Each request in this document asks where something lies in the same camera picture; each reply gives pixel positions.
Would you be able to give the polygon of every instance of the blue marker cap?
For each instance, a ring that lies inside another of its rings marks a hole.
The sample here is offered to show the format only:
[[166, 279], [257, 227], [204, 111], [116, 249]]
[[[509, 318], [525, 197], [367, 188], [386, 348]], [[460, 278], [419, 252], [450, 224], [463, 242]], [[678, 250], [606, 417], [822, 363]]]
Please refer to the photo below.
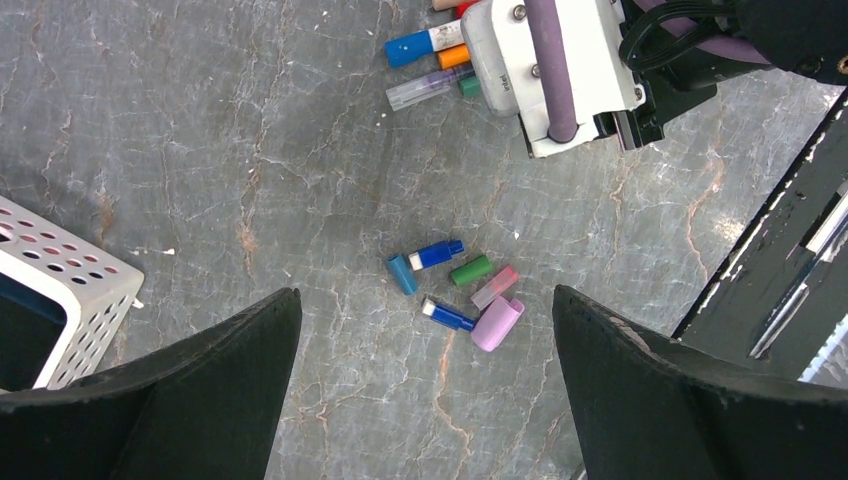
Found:
[[386, 42], [385, 46], [389, 66], [392, 68], [402, 67], [424, 55], [433, 53], [433, 44], [430, 42], [430, 33], [427, 30], [396, 38]]
[[441, 323], [442, 325], [456, 330], [461, 328], [467, 332], [470, 332], [474, 329], [474, 324], [477, 323], [476, 320], [472, 320], [465, 315], [457, 312], [456, 310], [450, 309], [443, 305], [437, 305], [436, 302], [428, 299], [424, 300], [424, 305], [421, 308], [421, 312], [424, 315], [430, 317], [436, 323]]
[[424, 247], [421, 250], [409, 255], [409, 265], [413, 271], [429, 268], [433, 265], [447, 262], [454, 255], [458, 255], [465, 251], [461, 240], [451, 240], [449, 242], [439, 242]]
[[386, 266], [389, 267], [389, 271], [392, 272], [392, 276], [395, 277], [395, 281], [404, 295], [412, 295], [418, 290], [418, 283], [415, 282], [415, 277], [412, 276], [412, 271], [406, 264], [403, 255], [393, 255], [386, 260]]

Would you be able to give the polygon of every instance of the green cap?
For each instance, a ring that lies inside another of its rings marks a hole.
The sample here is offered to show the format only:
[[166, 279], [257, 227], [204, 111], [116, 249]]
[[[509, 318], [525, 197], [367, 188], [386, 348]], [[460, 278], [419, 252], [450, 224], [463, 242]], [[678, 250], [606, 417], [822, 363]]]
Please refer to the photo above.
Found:
[[463, 78], [459, 81], [459, 91], [465, 98], [471, 98], [480, 94], [480, 80], [477, 77]]
[[483, 275], [491, 272], [494, 268], [495, 266], [492, 265], [492, 262], [490, 262], [485, 255], [480, 255], [473, 261], [468, 262], [452, 271], [451, 278], [453, 278], [453, 283], [455, 283], [457, 287], [461, 287], [463, 285], [468, 285], [474, 280], [477, 280]]

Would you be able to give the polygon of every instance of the pink marker cap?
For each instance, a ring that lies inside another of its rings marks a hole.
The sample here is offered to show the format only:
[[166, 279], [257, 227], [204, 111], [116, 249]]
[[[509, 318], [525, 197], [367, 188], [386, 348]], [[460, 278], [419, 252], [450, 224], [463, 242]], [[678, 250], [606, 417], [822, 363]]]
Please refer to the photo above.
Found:
[[492, 303], [498, 295], [505, 292], [507, 288], [511, 287], [517, 281], [518, 273], [514, 268], [507, 266], [501, 270], [500, 273], [495, 275], [495, 278], [477, 291], [477, 293], [472, 295], [471, 302], [474, 303], [477, 308], [483, 310], [487, 305]]
[[478, 347], [491, 352], [506, 338], [506, 334], [512, 330], [522, 313], [524, 304], [517, 298], [507, 302], [505, 298], [498, 296], [477, 321], [471, 331], [471, 340], [474, 340]]

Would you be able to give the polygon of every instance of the white label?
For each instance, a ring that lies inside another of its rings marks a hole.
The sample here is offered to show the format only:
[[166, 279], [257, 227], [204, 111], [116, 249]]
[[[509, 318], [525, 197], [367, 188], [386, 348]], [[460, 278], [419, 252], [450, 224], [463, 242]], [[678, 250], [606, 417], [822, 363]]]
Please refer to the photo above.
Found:
[[459, 22], [459, 20], [454, 20], [442, 26], [427, 30], [430, 33], [430, 43], [433, 45], [434, 52], [465, 43], [465, 40], [462, 39], [462, 29], [459, 26]]

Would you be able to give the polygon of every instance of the marble tabletop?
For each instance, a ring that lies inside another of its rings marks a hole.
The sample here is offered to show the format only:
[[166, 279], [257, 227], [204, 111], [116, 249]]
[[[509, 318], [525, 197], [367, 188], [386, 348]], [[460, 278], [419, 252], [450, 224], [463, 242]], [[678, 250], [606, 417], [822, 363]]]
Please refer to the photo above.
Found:
[[[0, 5], [0, 194], [147, 276], [101, 369], [303, 292], [268, 478], [567, 478], [554, 286], [670, 332], [837, 94], [758, 73], [656, 145], [531, 160], [481, 98], [391, 112], [436, 65], [390, 71], [382, 45], [450, 18], [427, 3]], [[383, 266], [448, 238], [522, 275], [493, 353], [417, 313], [473, 313], [473, 285], [443, 266], [404, 297]]]

